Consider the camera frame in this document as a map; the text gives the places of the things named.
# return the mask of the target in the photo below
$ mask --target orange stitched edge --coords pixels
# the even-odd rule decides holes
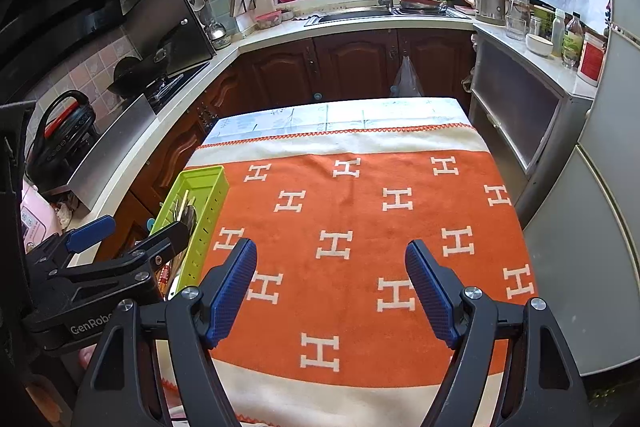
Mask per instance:
[[[177,386],[174,383],[168,381],[166,378],[162,378],[162,386],[165,389],[167,389],[169,391],[172,391],[173,393],[179,395]],[[254,418],[250,418],[250,417],[244,416],[242,414],[236,414],[236,418],[238,419],[239,422],[242,422],[242,423],[264,423],[264,424],[269,425],[271,427],[281,427],[278,424],[265,422],[265,421],[262,421],[262,420],[256,420]]]
[[[303,132],[299,134],[283,134],[279,136],[262,136],[260,138],[247,138],[245,140],[234,140],[230,142],[222,143],[210,143],[201,145],[197,149],[206,149],[207,147],[220,147],[222,145],[238,145],[241,143],[261,142],[266,140],[282,140],[286,138],[300,138],[304,136],[325,136],[328,134],[345,134],[348,132],[415,132],[415,131],[435,131],[438,129],[446,129],[451,127],[466,127],[473,129],[472,125],[466,123],[442,123],[436,125],[418,125],[415,127],[383,127],[380,129],[340,129],[336,131],[315,131],[315,132]]]

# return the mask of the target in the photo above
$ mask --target orange blanket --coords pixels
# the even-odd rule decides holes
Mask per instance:
[[[297,140],[345,152],[290,155]],[[484,143],[462,124],[328,132],[205,146],[191,166],[246,157],[246,147],[251,159],[224,162],[230,190],[203,269],[221,264],[239,237],[257,245],[254,281],[212,351],[236,412],[287,426],[373,425],[381,414],[419,425],[452,352],[407,276],[407,243],[424,240],[494,299],[534,294]],[[497,344],[478,425],[491,418],[504,355]]]

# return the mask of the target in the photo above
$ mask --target white bowl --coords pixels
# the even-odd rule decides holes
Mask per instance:
[[[554,44],[551,41],[543,39],[537,35],[527,34],[525,38],[527,48],[530,52],[540,55],[542,57],[548,57],[551,55],[551,51],[554,48]]]

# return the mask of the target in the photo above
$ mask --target silver screw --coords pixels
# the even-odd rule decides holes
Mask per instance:
[[[540,297],[535,297],[531,299],[531,306],[537,310],[544,310],[546,308],[546,302],[543,301]]]
[[[124,299],[118,303],[118,309],[123,312],[128,312],[133,308],[133,301],[131,299]]]
[[[470,299],[476,300],[482,297],[482,290],[475,286],[467,286],[465,288],[465,295]]]
[[[196,286],[187,286],[187,288],[185,288],[180,292],[180,294],[185,299],[189,299],[189,300],[196,298],[199,293],[200,293],[200,290],[198,290]]]

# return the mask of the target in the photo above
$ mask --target white plastic bag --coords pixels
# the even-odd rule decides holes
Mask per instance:
[[[420,87],[420,80],[415,74],[414,65],[409,57],[402,59],[402,66],[396,75],[396,81],[391,86],[391,96],[406,98],[409,96],[424,96]]]

